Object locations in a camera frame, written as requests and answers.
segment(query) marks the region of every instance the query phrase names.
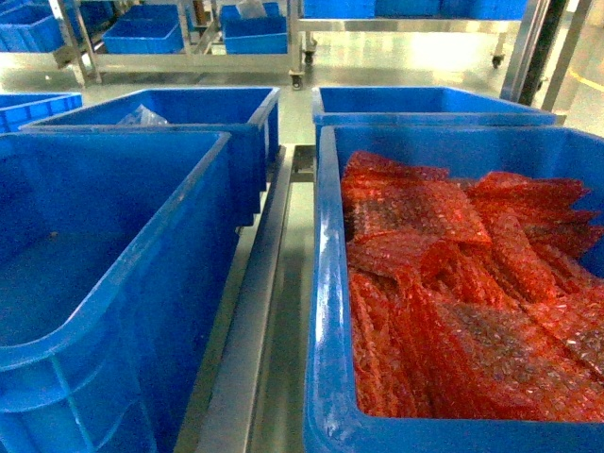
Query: reflective floor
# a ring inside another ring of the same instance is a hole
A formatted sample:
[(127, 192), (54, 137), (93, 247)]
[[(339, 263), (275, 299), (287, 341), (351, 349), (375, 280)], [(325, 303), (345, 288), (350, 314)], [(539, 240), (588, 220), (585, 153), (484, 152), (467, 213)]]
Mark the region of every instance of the reflective floor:
[[(317, 34), (314, 65), (305, 79), (306, 89), (294, 92), (283, 75), (107, 75), (104, 85), (83, 92), (86, 105), (115, 96), (164, 86), (276, 85), (283, 88), (280, 100), (280, 141), (314, 143), (310, 114), (310, 90), (317, 85), (446, 85), (497, 96), (507, 61), (495, 70), (491, 65), (497, 36), (462, 34)], [(513, 36), (506, 51), (512, 51)], [(604, 41), (596, 49), (588, 77), (571, 110), (568, 125), (604, 136)], [(0, 73), (0, 92), (78, 91), (68, 72), (40, 74)], [(301, 452), (302, 383), (306, 345), (306, 319), (310, 300), (313, 251), (312, 184), (293, 186), (292, 204), (283, 260), (288, 284), (279, 300), (276, 349), (268, 382), (268, 404), (262, 415), (259, 451)], [(187, 426), (176, 451), (196, 448), (200, 409), (208, 398), (196, 391)]]

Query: metal frame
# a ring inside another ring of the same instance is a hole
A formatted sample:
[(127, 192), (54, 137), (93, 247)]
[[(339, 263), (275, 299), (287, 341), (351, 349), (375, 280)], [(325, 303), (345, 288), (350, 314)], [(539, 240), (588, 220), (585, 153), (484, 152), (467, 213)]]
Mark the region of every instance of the metal frame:
[(547, 8), (544, 24), (535, 43), (535, 51), (528, 66), (527, 76), (522, 84), (517, 102), (531, 106), (536, 93), (541, 89), (544, 72), (558, 38), (562, 20), (566, 14), (567, 0), (551, 0)]
[(525, 80), (529, 75), (529, 66), (535, 56), (537, 42), (545, 23), (551, 0), (529, 0), (527, 11), (520, 25), (516, 45), (514, 46), (510, 67), (506, 74), (501, 98), (519, 102)]
[(294, 145), (282, 147), (203, 418), (197, 453), (253, 451), (271, 355), (279, 250), (293, 181)]
[[(52, 54), (11, 54), (0, 55), (0, 67), (52, 70), (61, 69), (69, 62), (75, 78), (85, 86), (89, 76), (102, 81), (104, 73), (285, 73), (289, 70), (293, 86), (302, 88), (305, 74), (304, 62), (312, 63), (316, 49), (313, 32), (441, 32), (441, 33), (492, 33), (499, 34), (499, 42), (494, 51), (493, 65), (498, 67), (503, 59), (505, 34), (518, 30), (518, 39), (511, 58), (510, 68), (502, 90), (502, 98), (518, 101), (529, 66), (535, 54), (537, 41), (545, 23), (547, 9), (551, 1), (529, 0), (528, 9), (522, 23), (517, 21), (473, 21), (445, 19), (367, 19), (367, 20), (313, 20), (302, 18), (301, 0), (288, 0), (288, 55), (212, 55), (211, 45), (220, 32), (216, 0), (211, 0), (209, 21), (197, 42), (187, 25), (185, 2), (190, 0), (165, 0), (163, 3), (176, 4), (181, 24), (184, 50), (176, 55), (110, 55), (104, 47), (95, 46), (84, 26), (75, 2), (77, 22), (82, 29), (83, 44), (80, 46), (64, 6), (64, 0), (49, 0), (55, 17), (59, 20), (61, 33), (67, 44)], [(82, 54), (90, 56), (91, 71), (84, 64)]]
[(591, 56), (604, 36), (601, 25), (593, 23), (594, 16), (601, 14), (602, 3), (597, 0), (579, 1), (549, 83), (542, 109), (555, 113), (560, 125), (566, 121)]

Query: clear plastic bag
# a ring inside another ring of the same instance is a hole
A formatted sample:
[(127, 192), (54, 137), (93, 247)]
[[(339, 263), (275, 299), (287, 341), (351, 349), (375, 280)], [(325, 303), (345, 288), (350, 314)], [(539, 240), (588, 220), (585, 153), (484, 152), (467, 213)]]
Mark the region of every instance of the clear plastic bag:
[(157, 115), (153, 110), (140, 104), (136, 110), (126, 115), (118, 125), (139, 125), (139, 126), (163, 126), (167, 125), (168, 120), (163, 116)]
[(266, 17), (266, 9), (261, 0), (242, 0), (237, 4), (237, 10), (242, 19)]

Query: empty blue crate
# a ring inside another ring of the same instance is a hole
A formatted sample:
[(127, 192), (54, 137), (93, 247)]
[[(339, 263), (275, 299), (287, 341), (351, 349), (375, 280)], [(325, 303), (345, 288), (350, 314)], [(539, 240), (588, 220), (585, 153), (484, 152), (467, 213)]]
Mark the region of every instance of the empty blue crate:
[(0, 13), (18, 8), (25, 3), (24, 0), (8, 0), (0, 3)]
[(62, 46), (49, 7), (24, 5), (0, 14), (0, 52), (53, 52)]
[[(604, 207), (604, 140), (561, 127), (325, 127), (315, 202), (304, 439), (307, 453), (583, 453), (602, 450), (604, 424), (373, 417), (357, 405), (340, 179), (351, 155), (376, 153), (452, 177), (491, 171), (581, 179), (578, 210)], [(594, 220), (603, 225), (604, 216)], [(582, 259), (604, 277), (604, 242)]]
[(376, 0), (304, 0), (307, 19), (373, 19)]
[(173, 451), (238, 241), (229, 140), (0, 137), (0, 451)]
[(78, 107), (82, 107), (78, 92), (0, 94), (0, 132), (17, 132), (22, 125)]
[(436, 16), (441, 0), (376, 0), (378, 17)]
[(287, 54), (287, 18), (278, 3), (265, 3), (267, 17), (242, 19), (235, 6), (221, 9), (226, 52), (241, 54)]
[(446, 18), (485, 21), (513, 21), (524, 16), (528, 0), (443, 0), (441, 13)]
[[(39, 121), (28, 128), (38, 130), (133, 131), (209, 130), (233, 134), (241, 165), (249, 169), (237, 191), (242, 225), (253, 222), (260, 212), (258, 191), (266, 188), (266, 164), (278, 152), (279, 89), (271, 88), (191, 88), (134, 92), (92, 107)], [(136, 126), (118, 123), (139, 106), (165, 118), (168, 125)], [(246, 187), (257, 189), (255, 193)]]
[(443, 87), (315, 88), (312, 116), (322, 126), (549, 126), (552, 113)]
[(178, 8), (176, 5), (134, 5), (120, 18), (120, 21), (141, 19), (178, 22)]
[(103, 35), (109, 54), (175, 54), (184, 47), (178, 20), (119, 20)]
[(84, 2), (80, 5), (79, 10), (82, 13), (84, 24), (90, 31), (97, 31), (114, 15), (111, 2)]

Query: red bubble wrap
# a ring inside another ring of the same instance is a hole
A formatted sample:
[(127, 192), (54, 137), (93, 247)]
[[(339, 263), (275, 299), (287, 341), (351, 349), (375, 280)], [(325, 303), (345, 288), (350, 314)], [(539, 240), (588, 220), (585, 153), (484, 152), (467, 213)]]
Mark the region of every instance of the red bubble wrap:
[(463, 191), (447, 182), (343, 191), (347, 239), (401, 227), (460, 243), (489, 245), (491, 239)]
[(444, 181), (449, 176), (445, 168), (408, 166), (395, 160), (386, 159), (377, 154), (357, 151), (351, 157), (344, 170), (344, 178), (384, 177), (398, 179), (420, 179), (425, 181)]
[(430, 372), (444, 385), (443, 417), (604, 420), (590, 371), (522, 312), (425, 301)]
[(549, 266), (532, 249), (513, 211), (485, 219), (493, 238), (493, 256), (529, 302), (555, 300), (560, 295)]
[(525, 231), (552, 228), (560, 224), (586, 224), (595, 219), (599, 212), (592, 210), (548, 210), (516, 200), (490, 200), (478, 198), (472, 204), (482, 215), (513, 210)]
[(549, 264), (558, 286), (567, 293), (579, 293), (585, 288), (604, 285), (603, 279), (588, 272), (576, 260), (558, 248), (544, 243), (536, 243), (533, 245), (533, 249), (542, 260)]
[(391, 176), (345, 176), (342, 179), (342, 192), (362, 190), (362, 191), (380, 191), (387, 187), (398, 187), (405, 189), (409, 186), (425, 184), (428, 181), (416, 178), (400, 178)]
[(552, 245), (572, 258), (581, 258), (604, 236), (604, 226), (559, 225), (527, 231), (532, 243)]
[(472, 198), (510, 199), (549, 210), (568, 209), (587, 193), (576, 179), (530, 179), (502, 172), (490, 173), (468, 191)]
[(493, 257), (482, 257), (480, 262), (503, 292), (516, 302), (516, 305), (524, 306), (528, 303), (527, 299), (516, 288), (515, 281), (509, 276), (509, 273), (504, 271), (502, 264)]
[(408, 286), (412, 281), (434, 279), (458, 257), (459, 249), (451, 242), (407, 228), (348, 243), (346, 255), (349, 265)]
[(397, 215), (389, 200), (357, 198), (344, 204), (344, 231), (347, 241), (397, 231), (403, 226), (403, 219)]
[(517, 307), (487, 272), (480, 259), (459, 254), (458, 258), (439, 274), (439, 278), (461, 302), (486, 305), (500, 310)]
[(419, 361), (415, 348), (415, 339), (411, 335), (411, 326), (406, 302), (403, 303), (393, 280), (371, 276), (359, 271), (351, 272), (351, 289), (355, 297), (363, 300), (367, 306), (374, 329), (387, 331), (390, 351), (390, 368), (394, 382), (402, 382), (402, 388), (411, 388), (417, 416), (430, 417), (431, 407), (427, 393), (427, 378)]
[(555, 306), (535, 304), (528, 314), (604, 381), (604, 286), (564, 297)]
[(468, 191), (472, 189), (477, 183), (475, 179), (472, 179), (470, 177), (453, 177), (449, 179), (449, 182), (451, 184), (455, 184), (465, 193), (468, 193)]
[(354, 362), (360, 409), (384, 417), (417, 417), (407, 356), (394, 342), (394, 307), (370, 276), (351, 270)]

